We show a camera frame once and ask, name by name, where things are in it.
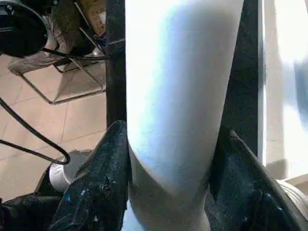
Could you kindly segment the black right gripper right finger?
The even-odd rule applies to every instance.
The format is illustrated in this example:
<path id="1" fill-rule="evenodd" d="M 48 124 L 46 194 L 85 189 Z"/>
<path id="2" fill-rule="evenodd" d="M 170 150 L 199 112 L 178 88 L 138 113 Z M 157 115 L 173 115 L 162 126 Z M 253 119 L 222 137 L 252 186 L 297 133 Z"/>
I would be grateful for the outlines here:
<path id="1" fill-rule="evenodd" d="M 293 231 L 295 220 L 254 154 L 221 127 L 210 166 L 205 212 L 213 231 Z"/>

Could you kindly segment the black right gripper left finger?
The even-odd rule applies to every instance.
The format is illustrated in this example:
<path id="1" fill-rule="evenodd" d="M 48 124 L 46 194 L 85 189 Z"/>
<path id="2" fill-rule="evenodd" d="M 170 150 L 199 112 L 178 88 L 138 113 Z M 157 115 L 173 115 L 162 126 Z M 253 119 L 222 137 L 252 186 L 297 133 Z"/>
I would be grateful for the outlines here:
<path id="1" fill-rule="evenodd" d="M 127 124 L 116 121 L 76 173 L 49 230 L 121 230 L 130 178 Z"/>

